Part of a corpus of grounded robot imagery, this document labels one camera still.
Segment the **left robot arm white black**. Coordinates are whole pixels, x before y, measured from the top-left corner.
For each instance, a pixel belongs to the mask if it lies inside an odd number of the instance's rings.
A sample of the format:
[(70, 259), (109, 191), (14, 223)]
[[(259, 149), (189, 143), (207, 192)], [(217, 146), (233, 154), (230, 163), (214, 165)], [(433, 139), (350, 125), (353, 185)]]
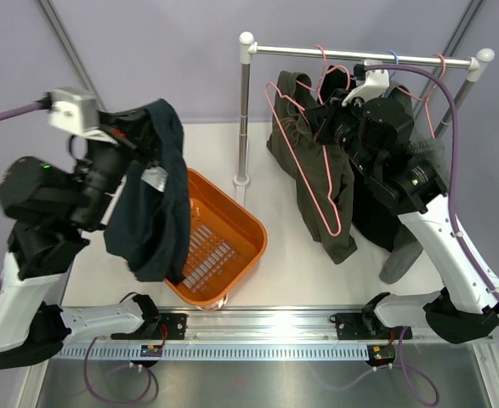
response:
[(15, 161), (0, 184), (0, 206), (14, 220), (0, 286), (0, 370), (34, 366), (90, 337), (154, 337), (160, 314), (147, 295), (102, 307), (63, 308), (44, 300), (88, 245), (131, 162), (150, 164), (159, 139), (143, 108), (96, 114), (72, 172), (34, 156)]

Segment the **blue hanger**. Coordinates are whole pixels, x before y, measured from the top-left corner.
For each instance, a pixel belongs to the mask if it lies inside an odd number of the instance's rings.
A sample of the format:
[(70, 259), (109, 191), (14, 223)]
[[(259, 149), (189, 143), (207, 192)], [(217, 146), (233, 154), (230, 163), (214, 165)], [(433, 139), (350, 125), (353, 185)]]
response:
[[(400, 62), (399, 62), (398, 54), (392, 49), (390, 49), (388, 52), (392, 55), (392, 57), (394, 59), (394, 64), (399, 65)], [(396, 74), (396, 70), (389, 70), (388, 74), (389, 74), (389, 78), (393, 78)]]

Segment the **navy blue shorts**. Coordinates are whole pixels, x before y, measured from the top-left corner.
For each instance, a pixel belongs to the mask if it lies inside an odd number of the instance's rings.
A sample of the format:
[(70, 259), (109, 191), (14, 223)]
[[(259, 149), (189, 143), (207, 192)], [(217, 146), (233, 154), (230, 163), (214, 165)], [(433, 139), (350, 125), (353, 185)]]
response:
[(123, 258), (138, 281), (178, 285), (190, 243), (190, 197), (184, 129), (175, 109), (159, 99), (145, 106), (159, 142), (158, 167), (132, 162), (105, 232), (105, 249)]

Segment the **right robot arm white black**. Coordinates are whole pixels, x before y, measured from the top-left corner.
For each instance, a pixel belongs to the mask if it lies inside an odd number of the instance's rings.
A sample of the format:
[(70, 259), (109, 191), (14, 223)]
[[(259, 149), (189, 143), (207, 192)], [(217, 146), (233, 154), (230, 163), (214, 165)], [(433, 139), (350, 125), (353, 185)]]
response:
[(365, 100), (335, 89), (311, 117), (316, 140), (347, 154), (367, 200), (414, 235), (443, 284), (423, 295), (376, 295), (362, 310), (363, 330), (381, 337), (400, 326), (428, 327), (454, 344), (487, 337), (499, 326), (499, 279), (450, 210), (452, 185), (411, 150), (410, 108), (392, 94)]

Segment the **black shorts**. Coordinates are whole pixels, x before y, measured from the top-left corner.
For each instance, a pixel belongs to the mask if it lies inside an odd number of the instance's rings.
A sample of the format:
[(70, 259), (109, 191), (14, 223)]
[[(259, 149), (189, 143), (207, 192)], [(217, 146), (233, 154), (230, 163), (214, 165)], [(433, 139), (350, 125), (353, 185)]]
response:
[[(327, 100), (332, 96), (333, 90), (345, 89), (347, 80), (348, 76), (344, 71), (335, 70), (326, 73), (320, 88), (321, 98)], [(364, 183), (362, 174), (351, 161), (349, 165), (354, 175), (352, 224), (367, 240), (392, 252), (394, 238), (399, 232), (401, 223), (372, 195)]]

